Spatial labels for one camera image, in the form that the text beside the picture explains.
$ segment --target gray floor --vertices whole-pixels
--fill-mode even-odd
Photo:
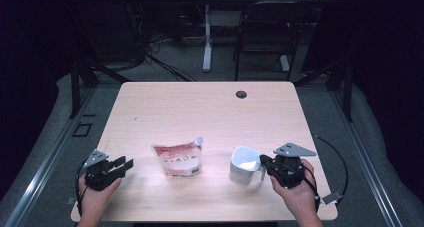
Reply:
[[[309,29],[299,49],[301,54],[294,66],[293,81],[302,77],[302,56],[307,51],[311,34],[312,29]],[[193,46],[165,41],[161,43],[159,52],[153,55],[183,69],[197,81],[232,81],[235,64],[231,60],[231,41],[228,36],[215,36],[212,70],[209,73],[202,71],[203,43]],[[245,58],[244,64],[253,61]],[[149,61],[120,74],[134,81],[175,81],[167,71],[156,64],[149,64]],[[58,81],[60,93],[52,114],[21,173],[0,203],[0,226],[74,225],[69,217],[73,206],[66,203],[68,197],[74,197],[74,175],[81,160],[96,147],[120,87],[117,81],[105,74],[97,73],[97,76],[100,80],[98,88],[87,89],[82,85],[82,109],[73,120],[68,119],[72,107],[70,76]],[[378,123],[361,91],[354,88],[354,122],[347,123],[340,113],[340,94],[327,92],[323,85],[325,80],[323,76],[307,86],[297,88],[311,133],[332,143],[342,154],[349,169],[349,186],[342,203],[337,207],[339,216],[334,221],[326,221],[325,226],[422,225],[423,204],[399,181],[385,158],[385,146]],[[92,124],[90,133],[87,137],[72,137],[80,121]],[[316,146],[330,188],[341,191],[345,173],[340,159],[322,141],[316,140]],[[372,178],[374,172],[378,176],[377,183]],[[293,221],[278,225],[297,226]]]

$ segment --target wooden tabletop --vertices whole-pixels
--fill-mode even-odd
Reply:
[[[247,96],[238,98],[244,91]],[[200,173],[166,177],[151,146],[204,138]],[[122,85],[98,150],[134,159],[112,196],[104,221],[231,222],[293,220],[283,200],[260,172],[248,186],[229,179],[238,146],[274,157],[292,142],[316,152],[296,90],[290,82],[129,82]],[[318,192],[330,194],[318,156]],[[321,205],[323,220],[335,219],[333,204]],[[79,221],[76,208],[71,217]]]

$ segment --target chair backrest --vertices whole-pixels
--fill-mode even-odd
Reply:
[[[243,24],[305,23],[311,16],[309,6],[298,2],[258,1],[249,4],[240,15]]]

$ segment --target person's right hand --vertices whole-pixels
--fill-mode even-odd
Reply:
[[[302,164],[312,173],[314,172],[314,167],[307,160],[302,159]],[[305,178],[312,184],[315,183],[312,174],[307,170],[305,170]],[[277,179],[272,176],[271,182],[274,191],[284,199],[287,208],[296,218],[299,226],[322,226],[322,222],[315,211],[315,194],[305,181],[290,189],[281,187]]]

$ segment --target person's left hand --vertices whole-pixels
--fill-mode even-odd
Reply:
[[[121,185],[122,179],[116,179],[110,186],[102,191],[92,190],[85,184],[85,174],[79,178],[80,195],[84,194],[81,207],[81,221],[78,226],[97,226],[107,208],[110,197]]]

